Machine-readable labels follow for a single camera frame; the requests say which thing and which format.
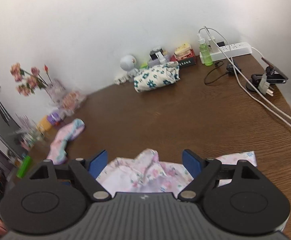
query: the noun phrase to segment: white wall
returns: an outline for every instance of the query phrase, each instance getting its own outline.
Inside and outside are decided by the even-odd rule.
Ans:
[[[47,64],[67,87],[92,92],[113,83],[127,53],[141,63],[152,47],[185,41],[198,52],[203,25],[263,52],[290,78],[280,88],[291,103],[291,0],[0,0],[0,100],[38,121],[49,97],[19,95],[13,63]]]

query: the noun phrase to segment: brown tabletop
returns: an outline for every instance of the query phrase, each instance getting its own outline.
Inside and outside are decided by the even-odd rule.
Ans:
[[[236,57],[236,61],[247,77],[263,72],[251,55]],[[211,74],[211,80],[225,72],[225,65]],[[109,161],[135,158],[152,148],[161,161],[180,163],[185,148],[202,158],[255,151],[258,169],[291,203],[291,129],[252,100],[235,77],[226,75],[204,85],[212,68],[198,63],[181,69],[180,81],[151,92],[136,93],[133,84],[126,83],[89,95],[77,113],[66,119],[69,123],[80,118],[86,125],[68,144],[69,159],[88,158],[102,149],[108,151]],[[270,101],[291,115],[280,91],[274,91]],[[48,133],[48,142],[55,134],[54,129]],[[38,162],[48,152],[48,143],[38,143],[30,156]],[[291,237],[291,216],[285,233]]]

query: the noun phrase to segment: yellow object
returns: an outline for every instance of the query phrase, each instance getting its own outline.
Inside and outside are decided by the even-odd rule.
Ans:
[[[41,132],[49,131],[52,128],[52,124],[47,120],[47,115],[38,123],[38,128]]]
[[[183,54],[184,52],[186,52],[190,49],[192,49],[191,45],[189,43],[185,43],[185,44],[182,44],[182,46],[176,48],[174,53],[176,55],[180,55],[180,54]]]

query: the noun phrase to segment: power strip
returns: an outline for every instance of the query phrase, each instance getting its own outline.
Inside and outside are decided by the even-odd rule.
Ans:
[[[251,54],[252,49],[251,45],[247,42],[240,42],[236,44],[231,44],[231,51],[229,50],[229,46],[222,46],[220,49],[228,56],[228,57],[236,57],[236,56],[241,56],[241,55],[246,55],[246,54]],[[210,53],[212,61],[217,61],[221,59],[225,59],[226,57],[222,54],[221,51],[216,52],[216,53]],[[202,54],[200,52],[200,59],[202,64],[204,64]]]

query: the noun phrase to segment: spray bottle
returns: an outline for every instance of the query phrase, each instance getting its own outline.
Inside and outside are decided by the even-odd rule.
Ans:
[[[198,40],[199,40],[199,44],[200,44],[200,52],[202,54],[202,57],[203,57],[203,61],[204,61],[204,64],[206,66],[211,66],[213,64],[213,61],[212,61],[212,58],[211,58],[211,55],[209,53],[209,49],[207,47],[207,44],[205,43],[205,39],[201,37],[200,34],[198,34]]]

